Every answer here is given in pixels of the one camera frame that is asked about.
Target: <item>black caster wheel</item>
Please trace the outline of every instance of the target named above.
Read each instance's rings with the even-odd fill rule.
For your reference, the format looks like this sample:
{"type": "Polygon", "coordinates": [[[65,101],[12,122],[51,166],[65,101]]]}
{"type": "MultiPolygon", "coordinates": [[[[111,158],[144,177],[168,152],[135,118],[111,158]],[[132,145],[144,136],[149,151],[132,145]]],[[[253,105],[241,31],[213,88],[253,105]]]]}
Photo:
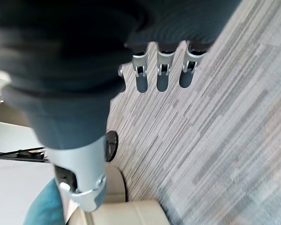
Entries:
{"type": "Polygon", "coordinates": [[[118,150],[118,134],[111,130],[106,134],[106,161],[111,162],[116,156],[118,150]]]}
{"type": "Polygon", "coordinates": [[[187,88],[191,85],[193,78],[193,72],[191,70],[187,70],[187,72],[181,71],[179,84],[181,88],[187,88]]]}

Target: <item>robotic hand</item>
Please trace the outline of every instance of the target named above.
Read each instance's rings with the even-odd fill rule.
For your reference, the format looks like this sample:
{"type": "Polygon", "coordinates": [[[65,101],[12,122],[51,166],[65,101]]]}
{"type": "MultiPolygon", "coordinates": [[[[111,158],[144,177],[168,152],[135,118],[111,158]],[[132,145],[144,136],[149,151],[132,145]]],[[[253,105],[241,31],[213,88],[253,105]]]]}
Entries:
{"type": "Polygon", "coordinates": [[[119,66],[132,60],[148,89],[147,45],[158,43],[157,88],[165,91],[176,47],[188,47],[186,88],[240,0],[0,0],[0,70],[5,101],[25,113],[54,165],[57,185],[85,211],[104,200],[110,100],[123,91],[119,66]]]}

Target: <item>floor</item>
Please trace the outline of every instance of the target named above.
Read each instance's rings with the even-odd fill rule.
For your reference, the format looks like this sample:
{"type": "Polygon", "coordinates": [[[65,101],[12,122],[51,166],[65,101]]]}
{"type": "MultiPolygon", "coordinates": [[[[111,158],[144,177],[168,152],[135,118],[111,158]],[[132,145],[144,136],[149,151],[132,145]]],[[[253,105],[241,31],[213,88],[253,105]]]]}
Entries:
{"type": "Polygon", "coordinates": [[[108,129],[129,200],[158,199],[173,225],[281,225],[281,0],[244,0],[187,89],[184,50],[164,93],[154,44],[145,94],[124,66],[108,129]]]}

